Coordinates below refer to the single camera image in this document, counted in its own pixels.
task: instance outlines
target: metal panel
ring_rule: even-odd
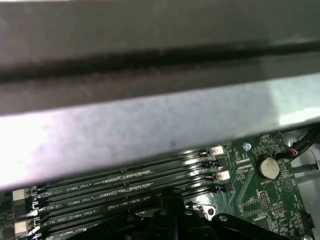
[[[0,85],[0,115],[320,73],[319,61],[318,52],[299,53],[121,73],[19,79]]]
[[[310,124],[319,91],[313,74],[3,116],[0,190]]]
[[[317,0],[0,4],[0,69],[132,51],[318,40]]]

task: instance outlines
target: motherboard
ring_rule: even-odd
[[[178,155],[124,165],[0,195],[0,239],[66,240],[110,217],[160,205],[163,188],[287,237],[314,239],[284,151],[266,133]]]

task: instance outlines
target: white connector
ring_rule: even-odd
[[[215,146],[211,148],[212,151],[212,155],[220,155],[220,154],[224,154],[224,149],[222,148],[222,146]]]
[[[17,200],[21,200],[21,199],[26,199],[26,198],[29,197],[29,193],[28,192],[29,192],[28,188],[14,190],[12,192],[12,200],[13,201],[17,201]]]
[[[14,223],[14,233],[16,236],[28,234],[31,229],[31,220],[18,221]]]
[[[227,171],[221,171],[221,172],[218,172],[216,174],[216,177],[221,181],[228,180],[228,179],[230,179],[230,173],[229,173],[228,170]]]

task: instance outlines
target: red wire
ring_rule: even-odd
[[[292,153],[292,156],[297,156],[297,155],[298,155],[297,150],[291,148],[290,151],[291,151],[291,153]]]

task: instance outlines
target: screw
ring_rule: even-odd
[[[310,235],[304,235],[303,240],[313,240]]]
[[[226,221],[228,221],[228,218],[226,216],[219,216],[219,220],[221,222],[226,222]]]
[[[185,211],[184,211],[184,214],[185,214],[185,215],[188,215],[188,216],[191,216],[191,215],[192,215],[192,211],[190,211],[190,210],[185,210]]]
[[[251,146],[250,143],[245,142],[245,143],[243,144],[243,148],[244,148],[244,150],[246,150],[246,151],[250,151],[251,148],[252,148],[252,146]]]
[[[212,208],[209,208],[209,209],[208,209],[208,214],[209,214],[210,216],[212,216],[214,213],[215,213],[215,211],[214,211]]]

